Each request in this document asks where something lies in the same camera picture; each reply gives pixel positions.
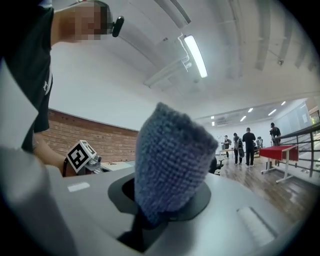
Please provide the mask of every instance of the brick wall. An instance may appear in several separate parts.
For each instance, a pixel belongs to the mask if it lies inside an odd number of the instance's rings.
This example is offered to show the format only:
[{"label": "brick wall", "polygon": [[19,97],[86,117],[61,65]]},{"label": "brick wall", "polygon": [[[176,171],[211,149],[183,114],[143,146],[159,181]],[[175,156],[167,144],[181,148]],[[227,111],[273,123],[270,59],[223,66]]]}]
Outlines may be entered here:
[{"label": "brick wall", "polygon": [[101,124],[54,110],[49,111],[50,128],[43,137],[59,154],[67,151],[79,140],[86,140],[102,162],[135,160],[137,131]]}]

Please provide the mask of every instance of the red table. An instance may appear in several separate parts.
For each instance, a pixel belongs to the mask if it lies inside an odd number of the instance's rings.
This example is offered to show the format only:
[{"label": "red table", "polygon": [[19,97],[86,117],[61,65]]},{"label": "red table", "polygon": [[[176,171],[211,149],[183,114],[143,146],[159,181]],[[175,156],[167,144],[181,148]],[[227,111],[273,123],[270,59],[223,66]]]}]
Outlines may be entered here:
[{"label": "red table", "polygon": [[[270,172],[272,170],[280,170],[284,171],[284,178],[278,179],[276,183],[287,180],[293,175],[288,175],[289,169],[289,161],[298,161],[299,160],[299,150],[298,145],[279,145],[279,146],[271,146],[260,149],[260,156],[268,158],[267,168],[266,170],[262,170],[261,174]],[[279,166],[275,166],[274,168],[270,168],[270,159],[275,159],[282,161],[285,159],[285,169],[280,168]]]}]

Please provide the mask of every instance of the white ceiling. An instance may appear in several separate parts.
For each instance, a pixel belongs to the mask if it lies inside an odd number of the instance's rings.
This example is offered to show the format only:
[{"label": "white ceiling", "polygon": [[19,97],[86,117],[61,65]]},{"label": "white ceiling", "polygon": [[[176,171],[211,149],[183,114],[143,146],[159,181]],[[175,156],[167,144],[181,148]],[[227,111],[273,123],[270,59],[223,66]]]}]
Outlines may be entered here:
[{"label": "white ceiling", "polygon": [[[214,119],[211,119],[211,116],[206,116],[196,119],[196,122],[203,125],[206,128],[209,128],[212,126],[212,121],[214,121],[214,127],[219,128],[226,125],[236,126],[239,124],[250,124],[268,119],[271,120],[280,111],[283,111],[288,105],[290,105],[291,101],[286,101],[284,105],[281,105],[282,103],[283,102],[276,102],[266,105],[255,106],[252,107],[253,110],[251,112],[248,112],[249,108],[245,108],[231,112],[218,113],[213,115]],[[276,112],[269,116],[268,114],[271,113],[273,110],[276,110]]]},{"label": "white ceiling", "polygon": [[[146,87],[161,90],[194,119],[320,93],[319,62],[312,43],[278,2],[104,2],[114,18],[123,15],[125,22],[118,38],[109,36],[99,44],[140,73]],[[73,0],[55,0],[53,5],[59,9],[70,3]],[[208,77],[200,78],[188,47],[180,41],[190,34]],[[186,70],[183,61],[192,66]]]}]

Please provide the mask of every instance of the desk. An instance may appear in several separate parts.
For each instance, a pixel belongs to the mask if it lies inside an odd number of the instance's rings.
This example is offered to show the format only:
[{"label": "desk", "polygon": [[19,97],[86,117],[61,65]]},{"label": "desk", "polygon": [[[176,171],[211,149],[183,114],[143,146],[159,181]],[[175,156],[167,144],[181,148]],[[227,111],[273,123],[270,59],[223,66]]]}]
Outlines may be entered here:
[{"label": "desk", "polygon": [[[280,145],[261,148],[260,156],[268,158],[266,170],[262,170],[261,174],[268,173],[274,170],[280,170],[284,172],[284,177],[275,181],[275,183],[279,183],[287,179],[290,179],[294,176],[292,173],[288,175],[289,161],[297,162],[299,160],[298,145]],[[279,161],[285,159],[285,168],[283,169],[279,166],[270,168],[270,159],[275,159]]]},{"label": "desk", "polygon": [[234,149],[233,148],[228,148],[228,149],[222,149],[219,152],[219,156],[221,155],[221,152],[230,152],[231,151],[231,158],[234,158]]}]

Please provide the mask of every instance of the person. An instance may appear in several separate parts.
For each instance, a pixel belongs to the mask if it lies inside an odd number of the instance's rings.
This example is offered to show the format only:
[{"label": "person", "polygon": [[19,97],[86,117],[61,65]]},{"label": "person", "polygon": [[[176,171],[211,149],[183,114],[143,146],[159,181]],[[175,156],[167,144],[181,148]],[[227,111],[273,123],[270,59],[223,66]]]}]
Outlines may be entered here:
[{"label": "person", "polygon": [[[63,173],[66,157],[53,151],[41,135],[49,129],[48,107],[53,87],[51,48],[59,42],[77,43],[110,34],[112,15],[109,6],[97,0],[79,0],[58,11],[54,11],[51,1],[46,0],[38,5],[30,4],[27,10],[17,7],[14,15],[19,25],[8,29],[11,32],[6,34],[3,61],[38,111],[22,149]],[[67,164],[66,176],[75,175],[71,164]]]},{"label": "person", "polygon": [[245,142],[245,152],[246,152],[246,167],[249,168],[249,159],[250,159],[250,167],[254,166],[254,155],[255,155],[255,145],[254,141],[256,137],[253,133],[251,133],[250,128],[246,129],[246,133],[242,137],[242,142]]},{"label": "person", "polygon": [[[229,149],[229,145],[231,145],[231,140],[228,139],[228,135],[224,136],[224,149],[228,150]],[[226,158],[229,158],[229,152],[226,151]]]},{"label": "person", "polygon": [[[234,151],[234,158],[235,158],[234,165],[238,165],[239,149],[243,147],[243,144],[242,144],[241,138],[236,133],[233,134],[233,141],[234,141],[233,151]],[[242,157],[239,156],[239,165],[241,164],[242,164]]]},{"label": "person", "polygon": [[280,137],[281,132],[280,132],[280,129],[275,126],[274,122],[271,123],[270,135],[271,135],[272,146],[278,146],[280,144],[280,139],[275,139],[275,138]]}]

